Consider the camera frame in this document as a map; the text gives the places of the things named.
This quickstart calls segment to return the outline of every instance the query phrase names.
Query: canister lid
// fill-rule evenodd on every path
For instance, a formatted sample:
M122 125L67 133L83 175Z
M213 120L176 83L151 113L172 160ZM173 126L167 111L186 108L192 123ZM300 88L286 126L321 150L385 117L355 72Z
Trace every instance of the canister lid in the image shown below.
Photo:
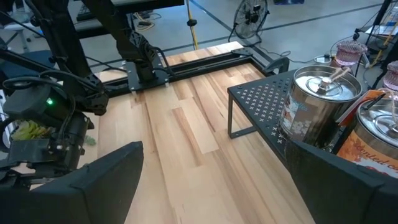
M336 68L312 65L298 69L294 74L295 84L304 92L329 101L349 101L357 98L362 86L354 76L346 74L335 81L331 75Z
M359 106L357 111L359 121L375 137L398 147L398 127L392 119L391 99L381 99L367 110L367 106L372 102L369 100Z

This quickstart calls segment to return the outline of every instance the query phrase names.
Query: green led light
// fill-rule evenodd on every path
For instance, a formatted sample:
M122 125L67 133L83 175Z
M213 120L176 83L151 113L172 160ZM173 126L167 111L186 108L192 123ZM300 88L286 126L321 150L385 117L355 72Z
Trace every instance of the green led light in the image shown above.
M47 104L48 104L48 105L53 105L53 104L54 104L54 101L53 101L51 98L48 98L48 99L47 99Z

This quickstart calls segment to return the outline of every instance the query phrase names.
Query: stainless steel canister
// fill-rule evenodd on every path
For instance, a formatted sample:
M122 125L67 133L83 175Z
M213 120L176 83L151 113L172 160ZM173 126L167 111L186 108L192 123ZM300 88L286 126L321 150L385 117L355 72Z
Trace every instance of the stainless steel canister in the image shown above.
M286 138L327 147L338 131L336 120L361 94L354 76L332 81L336 68L312 65L298 69L285 100L279 131Z
M392 101L381 99L369 108L371 103L359 106L355 127L337 155L398 178L398 128L392 119Z

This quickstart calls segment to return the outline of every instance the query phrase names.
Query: concrete floor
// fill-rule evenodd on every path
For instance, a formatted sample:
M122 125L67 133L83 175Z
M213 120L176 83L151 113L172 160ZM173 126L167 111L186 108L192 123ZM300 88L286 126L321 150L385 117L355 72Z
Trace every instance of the concrete floor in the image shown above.
M195 30L201 48L227 42L234 13L240 2L240 0L191 0L193 17L198 21ZM306 0L305 4L275 6L273 1L269 0L271 14L264 24L261 47L277 53L289 50L292 52L289 55L292 60L311 60L317 55L328 52L337 40L353 35L355 28L363 26L377 13L382 2L383 0ZM155 12L162 18L154 20L155 27L142 33L148 41L164 49L166 55L193 50L191 33L186 25L188 20L186 6L158 9ZM11 35L12 32L0 30L3 39ZM364 42L365 39L366 35L362 34L360 41ZM236 37L231 40L245 44ZM115 48L115 41L110 35L83 39L81 44L89 57L104 62L120 58ZM16 52L22 52L18 38L9 46ZM265 52L261 47L258 45L254 50ZM33 38L29 43L30 50L48 48L44 39ZM266 59L278 56L266 54L265 57L261 57L261 60L268 63ZM111 65L119 67L121 64L118 62ZM302 66L304 66L302 63L291 63L290 68ZM104 67L95 67L93 71L99 72L102 69ZM373 82L379 72L378 68L368 71L366 74L369 82Z

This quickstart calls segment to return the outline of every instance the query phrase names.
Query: canister label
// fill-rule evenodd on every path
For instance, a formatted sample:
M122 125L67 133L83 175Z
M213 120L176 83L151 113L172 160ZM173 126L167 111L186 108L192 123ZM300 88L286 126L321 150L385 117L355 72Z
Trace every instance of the canister label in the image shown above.
M301 103L288 95L282 112L282 126L289 136L295 140L303 140L311 125L316 107Z
M382 174L398 178L398 161L377 152L353 131L337 156Z

